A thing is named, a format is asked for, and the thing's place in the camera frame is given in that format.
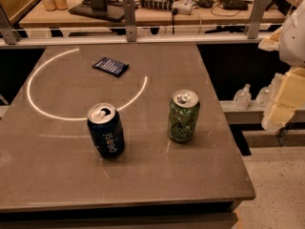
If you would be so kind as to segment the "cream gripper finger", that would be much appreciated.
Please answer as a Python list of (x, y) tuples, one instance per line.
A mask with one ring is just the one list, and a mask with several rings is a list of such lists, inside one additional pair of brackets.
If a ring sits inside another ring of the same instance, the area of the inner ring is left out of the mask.
[(282, 32), (282, 28), (275, 30), (270, 36), (264, 38), (259, 42), (258, 47), (267, 52), (273, 52), (279, 50), (279, 37)]
[(278, 131), (305, 103), (305, 69), (291, 67), (272, 82), (270, 100), (264, 111), (261, 125), (266, 131)]

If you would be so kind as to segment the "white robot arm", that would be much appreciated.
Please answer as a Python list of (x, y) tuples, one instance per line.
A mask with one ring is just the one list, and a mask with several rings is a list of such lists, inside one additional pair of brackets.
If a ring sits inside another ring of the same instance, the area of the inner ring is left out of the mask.
[(277, 131), (284, 127), (305, 103), (305, 11), (298, 8), (283, 25), (258, 47), (278, 51), (282, 62), (291, 68), (284, 74), (276, 73), (270, 84), (269, 100), (261, 125), (264, 130)]

